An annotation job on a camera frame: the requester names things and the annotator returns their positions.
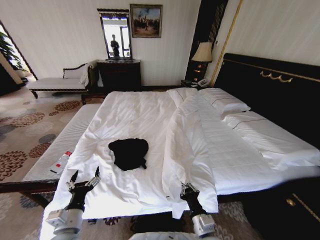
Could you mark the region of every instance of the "gold hardware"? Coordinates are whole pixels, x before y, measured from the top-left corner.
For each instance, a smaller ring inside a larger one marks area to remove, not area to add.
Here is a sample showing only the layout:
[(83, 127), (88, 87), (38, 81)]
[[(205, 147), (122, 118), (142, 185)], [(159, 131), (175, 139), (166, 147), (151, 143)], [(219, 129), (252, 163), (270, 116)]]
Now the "gold hardware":
[(266, 68), (266, 67), (263, 67), (263, 66), (252, 65), (252, 64), (248, 64), (248, 63), (244, 63), (244, 62), (240, 62), (240, 61), (233, 61), (233, 60), (225, 59), (225, 58), (223, 60), (224, 61), (228, 61), (228, 62), (232, 62), (232, 63), (236, 63), (236, 64), (242, 64), (242, 65), (258, 68), (258, 69), (263, 69), (263, 70), (270, 71), (270, 72), (275, 72), (275, 73), (279, 73), (279, 74), (285, 74), (285, 75), (296, 77), (296, 78), (299, 78), (299, 79), (306, 79), (306, 80), (311, 80), (311, 81), (315, 81), (315, 82), (320, 83), (320, 79), (309, 77), (309, 76), (293, 74), (293, 73), (286, 72), (286, 71), (279, 71), (279, 70), (275, 70), (275, 69), (271, 69), (271, 68)]
[(291, 83), (291, 81), (292, 81), (292, 79), (293, 79), (293, 78), (290, 78), (290, 79), (288, 79), (288, 80), (283, 80), (283, 79), (282, 79), (282, 75), (279, 75), (279, 76), (274, 77), (274, 76), (272, 76), (272, 73), (269, 73), (269, 74), (265, 75), (265, 74), (264, 74), (264, 71), (261, 71), (261, 72), (260, 72), (260, 75), (261, 75), (262, 77), (264, 77), (264, 78), (270, 78), (270, 79), (272, 79), (272, 80), (279, 80), (281, 83)]
[(291, 207), (294, 207), (296, 205), (296, 203), (290, 198), (287, 198), (286, 203), (289, 204)]
[(314, 211), (312, 211), (310, 209), (310, 207), (308, 207), (297, 195), (295, 195), (294, 193), (292, 193), (292, 195), (295, 197), (295, 199), (297, 199), (299, 201), (299, 203), (301, 203), (301, 205), (315, 218), (319, 221), (320, 223), (320, 217), (318, 217)]

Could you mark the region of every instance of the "table lamp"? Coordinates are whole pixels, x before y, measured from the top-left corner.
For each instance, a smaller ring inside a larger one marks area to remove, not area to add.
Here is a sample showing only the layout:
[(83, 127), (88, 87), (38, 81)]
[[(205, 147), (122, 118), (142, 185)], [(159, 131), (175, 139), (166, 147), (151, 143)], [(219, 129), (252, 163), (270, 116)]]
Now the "table lamp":
[(200, 42), (195, 55), (191, 58), (194, 62), (199, 62), (193, 70), (193, 81), (202, 80), (205, 76), (208, 63), (212, 62), (212, 42)]

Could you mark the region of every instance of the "mirror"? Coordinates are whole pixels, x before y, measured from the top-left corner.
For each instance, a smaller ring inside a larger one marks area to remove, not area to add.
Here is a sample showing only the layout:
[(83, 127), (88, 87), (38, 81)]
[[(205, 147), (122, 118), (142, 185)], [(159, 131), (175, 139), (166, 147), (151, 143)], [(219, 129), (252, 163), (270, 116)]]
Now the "mirror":
[(129, 10), (98, 8), (109, 59), (132, 59)]

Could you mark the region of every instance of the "plastic bottle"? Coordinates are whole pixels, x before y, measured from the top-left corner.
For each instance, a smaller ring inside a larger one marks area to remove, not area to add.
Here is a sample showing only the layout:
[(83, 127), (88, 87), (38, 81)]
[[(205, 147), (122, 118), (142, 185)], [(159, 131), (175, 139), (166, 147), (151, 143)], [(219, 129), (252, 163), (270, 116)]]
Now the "plastic bottle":
[(66, 167), (68, 160), (71, 156), (71, 154), (74, 152), (75, 148), (70, 147), (67, 151), (59, 158), (58, 161), (56, 161), (51, 167), (50, 172), (54, 174), (60, 174)]

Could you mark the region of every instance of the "black headboard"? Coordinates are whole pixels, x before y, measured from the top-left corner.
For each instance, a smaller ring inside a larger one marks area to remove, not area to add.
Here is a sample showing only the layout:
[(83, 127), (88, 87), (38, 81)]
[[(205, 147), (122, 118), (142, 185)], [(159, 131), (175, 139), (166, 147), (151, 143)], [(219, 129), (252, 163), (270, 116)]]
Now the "black headboard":
[(320, 149), (320, 66), (226, 53), (214, 87)]

